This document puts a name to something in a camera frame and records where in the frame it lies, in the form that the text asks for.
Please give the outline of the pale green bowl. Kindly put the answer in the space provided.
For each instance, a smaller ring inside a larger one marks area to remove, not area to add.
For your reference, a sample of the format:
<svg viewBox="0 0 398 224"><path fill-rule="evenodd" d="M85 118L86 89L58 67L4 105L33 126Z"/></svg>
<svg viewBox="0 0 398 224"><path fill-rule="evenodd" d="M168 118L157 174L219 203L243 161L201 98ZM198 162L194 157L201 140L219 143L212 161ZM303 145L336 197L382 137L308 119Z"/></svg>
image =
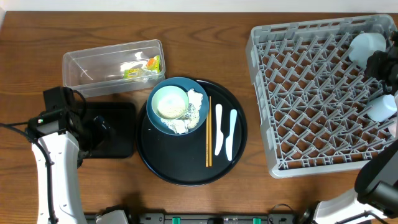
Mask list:
<svg viewBox="0 0 398 224"><path fill-rule="evenodd" d="M187 93L177 86L158 89L151 101L153 112L162 119L173 120L182 117L188 109Z"/></svg>

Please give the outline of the light blue saucer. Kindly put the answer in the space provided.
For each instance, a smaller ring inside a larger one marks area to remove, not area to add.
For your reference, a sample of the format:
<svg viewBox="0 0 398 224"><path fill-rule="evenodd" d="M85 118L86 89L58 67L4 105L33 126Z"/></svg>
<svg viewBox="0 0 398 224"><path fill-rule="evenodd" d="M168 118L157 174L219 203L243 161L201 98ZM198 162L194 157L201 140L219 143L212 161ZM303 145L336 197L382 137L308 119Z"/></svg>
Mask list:
<svg viewBox="0 0 398 224"><path fill-rule="evenodd" d="M385 51L386 40L379 33L363 33L356 36L350 47L352 51L348 57L352 62L356 62L359 67L365 69L367 60L375 51Z"/></svg>

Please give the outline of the pink cup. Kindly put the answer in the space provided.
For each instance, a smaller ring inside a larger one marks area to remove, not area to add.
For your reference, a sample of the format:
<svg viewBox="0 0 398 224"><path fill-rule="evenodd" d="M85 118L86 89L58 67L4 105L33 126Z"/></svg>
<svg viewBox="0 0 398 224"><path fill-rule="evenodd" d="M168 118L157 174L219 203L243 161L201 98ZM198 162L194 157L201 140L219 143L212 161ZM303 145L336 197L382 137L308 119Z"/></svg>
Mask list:
<svg viewBox="0 0 398 224"><path fill-rule="evenodd" d="M396 137L396 134L397 134L397 120L396 119L394 119L393 123L388 126L388 131L390 132L390 134L393 137Z"/></svg>

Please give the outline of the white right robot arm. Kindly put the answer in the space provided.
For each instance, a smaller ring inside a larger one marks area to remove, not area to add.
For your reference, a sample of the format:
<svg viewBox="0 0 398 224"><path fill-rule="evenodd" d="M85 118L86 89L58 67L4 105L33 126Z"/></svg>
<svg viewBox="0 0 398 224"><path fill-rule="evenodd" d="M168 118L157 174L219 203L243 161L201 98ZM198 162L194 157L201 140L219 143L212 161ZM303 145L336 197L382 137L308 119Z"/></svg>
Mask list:
<svg viewBox="0 0 398 224"><path fill-rule="evenodd" d="M367 77L382 82L391 91L368 103L368 117L385 121L397 114L397 32L390 47L381 46L381 34L360 34L351 42L350 59L365 69ZM397 217L397 142L394 141L360 170L354 188L337 198L308 208L299 223L381 223Z"/></svg>

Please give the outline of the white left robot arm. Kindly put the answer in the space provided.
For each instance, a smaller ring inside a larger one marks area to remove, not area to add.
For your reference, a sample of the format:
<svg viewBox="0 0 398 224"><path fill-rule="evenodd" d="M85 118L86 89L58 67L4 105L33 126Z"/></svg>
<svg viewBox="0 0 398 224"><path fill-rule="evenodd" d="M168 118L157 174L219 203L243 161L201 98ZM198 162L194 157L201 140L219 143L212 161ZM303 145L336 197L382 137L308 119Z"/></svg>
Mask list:
<svg viewBox="0 0 398 224"><path fill-rule="evenodd" d="M102 116L83 123L70 109L44 111L28 121L37 164L37 223L88 223L80 198L77 169L113 129Z"/></svg>

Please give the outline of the small white cup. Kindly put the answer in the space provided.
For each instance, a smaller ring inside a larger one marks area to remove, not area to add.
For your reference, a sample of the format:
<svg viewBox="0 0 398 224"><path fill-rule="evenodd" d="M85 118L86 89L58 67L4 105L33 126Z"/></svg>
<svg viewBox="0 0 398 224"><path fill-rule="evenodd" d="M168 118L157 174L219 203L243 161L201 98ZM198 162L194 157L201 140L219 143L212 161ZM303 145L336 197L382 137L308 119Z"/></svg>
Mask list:
<svg viewBox="0 0 398 224"><path fill-rule="evenodd" d="M393 95L382 95L371 100L367 105L370 107L367 115L376 122L383 122L397 112Z"/></svg>

